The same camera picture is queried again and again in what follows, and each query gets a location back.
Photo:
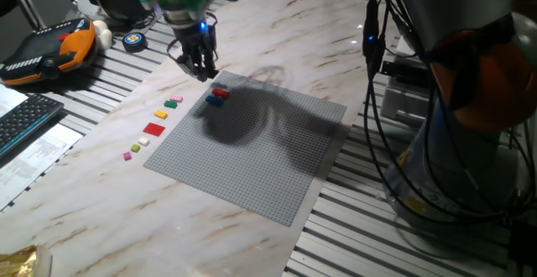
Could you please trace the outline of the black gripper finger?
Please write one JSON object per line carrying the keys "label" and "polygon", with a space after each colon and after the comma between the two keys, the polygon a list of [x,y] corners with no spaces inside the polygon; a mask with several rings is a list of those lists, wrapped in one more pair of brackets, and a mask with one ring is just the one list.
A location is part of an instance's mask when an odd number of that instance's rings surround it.
{"label": "black gripper finger", "polygon": [[214,79],[219,72],[216,69],[212,55],[200,55],[200,59],[196,62],[196,69],[196,78],[201,82]]}
{"label": "black gripper finger", "polygon": [[176,64],[189,76],[197,75],[197,67],[190,56],[180,56],[175,60]]}

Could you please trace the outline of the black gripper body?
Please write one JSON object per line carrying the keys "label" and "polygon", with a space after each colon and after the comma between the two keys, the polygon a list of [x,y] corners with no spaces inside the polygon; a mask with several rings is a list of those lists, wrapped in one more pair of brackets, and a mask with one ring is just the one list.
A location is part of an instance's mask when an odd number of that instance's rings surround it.
{"label": "black gripper body", "polygon": [[173,60],[178,60],[182,55],[188,55],[194,60],[196,52],[199,52],[204,60],[214,61],[218,58],[216,53],[216,23],[209,24],[207,21],[201,20],[188,27],[173,26],[172,30],[175,40],[171,46],[179,43],[182,51],[180,55],[171,55]]}

